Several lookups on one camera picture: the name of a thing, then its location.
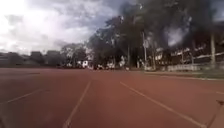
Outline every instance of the track lane line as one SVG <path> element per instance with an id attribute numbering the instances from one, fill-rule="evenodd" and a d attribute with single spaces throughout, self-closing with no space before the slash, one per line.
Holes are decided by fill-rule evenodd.
<path id="1" fill-rule="evenodd" d="M 24 98 L 26 98 L 26 97 L 28 97 L 28 96 L 31 96 L 31 95 L 34 95 L 34 94 L 36 94 L 36 93 L 43 92 L 43 91 L 44 91 L 43 89 L 38 89 L 38 90 L 36 90 L 36 91 L 33 91 L 33 92 L 31 92 L 31 93 L 27 93 L 27 94 L 22 95 L 22 96 L 20 96 L 20 97 L 16 97 L 16 98 L 14 98 L 14 99 L 11 99 L 11 100 L 8 100 L 8 101 L 1 102 L 0 105 L 9 104 L 9 103 L 11 103 L 11 102 L 15 102 L 15 101 L 24 99 Z"/>
<path id="2" fill-rule="evenodd" d="M 189 117 L 189 116 L 187 116 L 187 115 L 185 115 L 185 114 L 183 114 L 183 113 L 180 113 L 180 112 L 174 110 L 173 108 L 171 108 L 171 107 L 169 107 L 169 106 L 167 106 L 167 105 L 165 105 L 165 104 L 163 104 L 163 103 L 161 103 L 161 102 L 159 102 L 159 101 L 157 101 L 157 100 L 155 100 L 155 99 L 153 99 L 153 98 L 151 98 L 151 97 L 149 97 L 149 96 L 143 94 L 142 92 L 140 92 L 140 91 L 138 91 L 138 90 L 136 90 L 136 89 L 134 89 L 134 88 L 128 86 L 127 84 L 125 84 L 125 83 L 123 83 L 123 82 L 120 82 L 120 84 L 121 84 L 122 86 L 126 87 L 127 89 L 129 89 L 129 90 L 131 90 L 131 91 L 137 93 L 138 95 L 140 95 L 140 96 L 146 98 L 147 100 L 149 100 L 149 101 L 155 103 L 156 105 L 158 105 L 158 106 L 164 108 L 165 110 L 170 111 L 170 112 L 176 114 L 177 116 L 179 116 L 179 117 L 181 117 L 181 118 L 183 118 L 183 119 L 185 119 L 185 120 L 191 122 L 192 124 L 195 124 L 196 126 L 198 126 L 198 127 L 200 127 L 200 128 L 207 128 L 207 126 L 206 126 L 205 124 L 202 124 L 202 123 L 200 123 L 200 122 L 194 120 L 193 118 L 191 118 L 191 117 Z"/>
<path id="3" fill-rule="evenodd" d="M 70 127 L 70 125 L 71 125 L 71 121 L 72 121 L 72 117 L 76 114 L 76 112 L 77 112 L 79 106 L 81 105 L 83 99 L 85 98 L 85 95 L 86 95 L 87 91 L 89 90 L 90 85 L 91 85 L 91 82 L 89 82 L 89 83 L 86 85 L 86 88 L 85 88 L 85 90 L 83 91 L 83 93 L 82 93 L 82 95 L 81 95 L 81 97 L 80 97 L 78 103 L 77 103 L 77 104 L 75 105 L 75 107 L 73 108 L 72 112 L 70 113 L 68 119 L 65 121 L 65 123 L 64 123 L 64 125 L 63 125 L 62 128 L 69 128 L 69 127 Z"/>

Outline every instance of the cloud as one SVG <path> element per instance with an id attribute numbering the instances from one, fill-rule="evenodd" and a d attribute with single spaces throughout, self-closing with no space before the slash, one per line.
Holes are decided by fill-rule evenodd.
<path id="1" fill-rule="evenodd" d="M 83 42 L 123 1 L 1 0 L 0 49 L 29 53 Z"/>

